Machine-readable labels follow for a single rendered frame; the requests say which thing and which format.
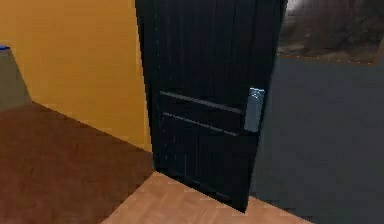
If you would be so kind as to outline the black room door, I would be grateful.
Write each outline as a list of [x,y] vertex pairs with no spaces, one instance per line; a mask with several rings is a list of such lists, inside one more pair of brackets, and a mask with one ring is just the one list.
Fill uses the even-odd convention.
[[[134,0],[153,165],[246,210],[287,0]],[[250,88],[265,91],[256,133]]]

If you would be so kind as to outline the framed landscape picture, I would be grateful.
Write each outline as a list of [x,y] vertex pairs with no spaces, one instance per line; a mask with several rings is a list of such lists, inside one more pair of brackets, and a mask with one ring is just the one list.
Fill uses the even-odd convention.
[[384,0],[287,0],[278,54],[370,65],[383,42]]

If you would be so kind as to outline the grey cabinet with blue top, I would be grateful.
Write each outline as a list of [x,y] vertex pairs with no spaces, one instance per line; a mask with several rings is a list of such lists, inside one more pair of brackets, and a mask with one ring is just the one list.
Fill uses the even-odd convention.
[[10,47],[0,45],[0,112],[32,102]]

